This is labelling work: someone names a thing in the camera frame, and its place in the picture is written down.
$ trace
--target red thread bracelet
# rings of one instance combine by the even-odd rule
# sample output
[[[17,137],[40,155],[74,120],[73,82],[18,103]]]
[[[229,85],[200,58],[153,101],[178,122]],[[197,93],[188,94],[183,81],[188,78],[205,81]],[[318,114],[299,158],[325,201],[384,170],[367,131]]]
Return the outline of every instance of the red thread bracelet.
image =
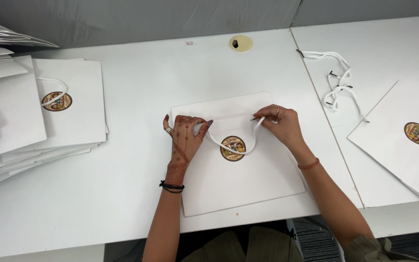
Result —
[[[319,164],[319,159],[316,158],[316,161],[313,164],[308,164],[308,165],[298,165],[298,168],[300,170],[305,170],[305,169],[310,169],[310,168],[314,168],[315,166],[317,166]]]

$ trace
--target black aglet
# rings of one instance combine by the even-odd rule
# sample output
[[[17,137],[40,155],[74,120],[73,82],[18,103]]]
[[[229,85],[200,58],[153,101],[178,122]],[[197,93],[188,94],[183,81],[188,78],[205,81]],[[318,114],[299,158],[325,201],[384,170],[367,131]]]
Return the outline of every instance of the black aglet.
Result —
[[[297,51],[298,51],[298,52],[302,55],[302,57],[303,57],[303,58],[305,58],[305,57],[303,56],[302,51],[300,51],[300,50],[298,50],[298,49],[297,49]]]

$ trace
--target white rope handle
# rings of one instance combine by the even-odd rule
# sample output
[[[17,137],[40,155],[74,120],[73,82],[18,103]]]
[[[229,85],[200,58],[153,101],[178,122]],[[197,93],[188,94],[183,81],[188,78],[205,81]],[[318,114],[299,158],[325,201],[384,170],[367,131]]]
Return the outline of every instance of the white rope handle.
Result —
[[[232,152],[232,153],[236,153],[236,154],[239,154],[239,155],[246,155],[246,154],[248,154],[248,153],[250,153],[250,152],[252,152],[253,151],[253,149],[255,148],[255,146],[257,145],[257,129],[258,129],[258,127],[261,125],[261,122],[263,122],[263,120],[265,119],[265,117],[263,116],[261,119],[260,119],[260,121],[257,123],[257,125],[255,125],[255,128],[253,128],[253,147],[252,148],[250,148],[250,150],[246,150],[245,152],[238,152],[238,151],[235,151],[235,150],[232,150],[232,149],[230,149],[229,147],[227,147],[227,146],[224,146],[223,144],[221,144],[221,143],[219,143],[214,137],[213,137],[213,135],[208,131],[207,132],[207,134],[210,136],[209,138],[211,138],[211,140],[213,141],[213,143],[215,143],[216,145],[218,145],[218,146],[220,146],[220,147],[222,147],[222,148],[224,148],[225,150],[227,150],[227,151],[229,151],[229,152]]]
[[[48,102],[46,102],[46,103],[41,104],[41,106],[47,106],[47,105],[51,104],[52,102],[54,102],[54,101],[56,101],[56,100],[61,99],[61,98],[62,98],[62,96],[63,96],[63,95],[65,95],[65,94],[67,93],[67,85],[66,85],[63,81],[61,81],[61,80],[59,80],[59,79],[56,79],[56,78],[49,78],[49,77],[43,77],[43,76],[37,76],[37,77],[35,77],[35,79],[36,79],[36,80],[45,80],[45,81],[53,81],[53,82],[56,82],[56,83],[58,83],[59,85],[61,85],[61,86],[63,87],[63,89],[64,89],[64,90],[61,92],[61,94],[60,94],[60,95],[58,95],[57,97],[55,97],[55,98],[53,98],[53,99],[49,100],[49,101],[48,101]]]
[[[327,82],[329,84],[329,88],[331,89],[331,91],[324,95],[321,102],[323,103],[325,107],[329,107],[334,111],[338,111],[339,110],[339,104],[338,104],[339,97],[337,96],[337,93],[342,90],[345,90],[349,92],[350,94],[352,94],[353,101],[355,102],[358,108],[358,114],[363,118],[363,121],[366,121],[369,123],[368,119],[366,119],[362,110],[360,109],[360,106],[358,105],[357,95],[355,94],[355,92],[352,91],[352,86],[346,85],[343,83],[344,80],[349,80],[352,78],[352,74],[350,72],[352,70],[352,66],[350,66],[350,64],[341,55],[339,55],[336,52],[315,52],[315,51],[299,51],[299,52],[305,58],[321,59],[323,57],[330,56],[330,57],[336,58],[339,61],[339,65],[344,71],[344,73],[341,76],[338,76],[336,74],[333,74],[331,71],[327,75]],[[331,77],[338,79],[338,82],[336,85],[332,84]],[[328,97],[331,97],[333,99],[332,103],[329,103],[326,101]]]

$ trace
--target circular logo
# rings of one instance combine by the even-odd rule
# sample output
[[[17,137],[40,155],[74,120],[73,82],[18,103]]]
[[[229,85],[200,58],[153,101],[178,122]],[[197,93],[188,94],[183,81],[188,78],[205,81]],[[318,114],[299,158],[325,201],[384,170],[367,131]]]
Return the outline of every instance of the circular logo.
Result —
[[[245,147],[245,143],[243,140],[241,140],[239,137],[230,136],[224,138],[223,142],[221,143],[224,146],[229,147],[230,149],[238,152],[245,152],[247,148]],[[221,150],[221,154],[223,157],[229,161],[239,161],[243,158],[244,155],[236,154],[233,152],[230,152],[222,147],[219,147]]]
[[[410,122],[404,127],[404,132],[408,139],[419,145],[419,123]]]
[[[47,94],[42,100],[41,103],[44,104],[49,100],[58,97],[62,92],[52,92]],[[72,104],[72,98],[67,93],[64,94],[61,98],[54,100],[49,105],[45,105],[43,108],[49,111],[62,111],[69,108]]]

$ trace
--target black wrist band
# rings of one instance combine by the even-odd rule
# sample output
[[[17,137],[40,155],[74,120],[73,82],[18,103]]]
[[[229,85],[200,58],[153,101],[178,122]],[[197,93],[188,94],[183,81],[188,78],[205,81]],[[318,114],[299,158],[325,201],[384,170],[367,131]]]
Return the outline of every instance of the black wrist band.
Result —
[[[161,180],[161,183],[159,184],[159,186],[160,187],[163,187],[165,190],[167,190],[167,191],[169,191],[170,193],[182,193],[182,191],[183,191],[183,188],[185,187],[184,185],[182,185],[181,187],[180,186],[177,186],[177,185],[169,185],[169,184],[165,184],[164,183],[164,180]]]

